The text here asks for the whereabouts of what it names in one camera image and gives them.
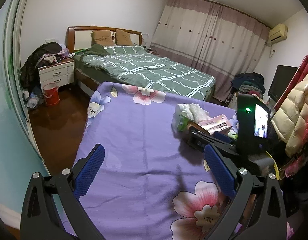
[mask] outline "metal screw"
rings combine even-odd
[[[270,173],[269,176],[271,179],[276,179],[276,176],[273,173]]]
[[[39,173],[38,172],[35,172],[32,176],[33,179],[37,179],[39,177]]]
[[[71,172],[70,169],[64,169],[64,170],[62,170],[62,174],[63,174],[63,175],[67,175],[67,174],[69,174],[70,172]]]
[[[241,168],[239,170],[239,173],[242,174],[242,175],[246,175],[247,174],[247,169]]]

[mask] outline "bedside lamp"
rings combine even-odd
[[[143,42],[145,43],[145,48],[149,49],[151,45],[150,36],[148,33],[142,34]]]

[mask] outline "television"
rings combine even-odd
[[[268,95],[277,102],[288,87],[297,71],[297,67],[278,65]]]

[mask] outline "bed frame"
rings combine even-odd
[[[112,33],[112,40],[115,40],[116,30],[123,30],[127,33],[131,34],[131,40],[133,43],[138,45],[142,45],[142,33],[132,30],[120,29],[120,28],[112,28],[112,27],[98,27],[98,26],[71,26],[67,29],[67,47],[70,53],[76,52],[81,49],[88,49],[92,46],[92,31],[104,31],[110,30]],[[82,88],[81,83],[87,86],[92,91],[96,91],[99,87],[99,83],[95,82],[95,80],[90,77],[82,74],[76,68],[74,68],[74,77],[75,81]],[[119,82],[114,81],[112,78],[108,77],[109,82]]]

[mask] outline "wooden headboard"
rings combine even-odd
[[[115,37],[116,29],[111,27],[98,27],[98,26],[72,26],[67,29],[67,47],[70,53],[81,49],[90,48],[92,45],[92,31],[110,30],[113,38]],[[137,31],[123,30],[131,34],[131,40],[133,43],[142,45],[142,33]]]

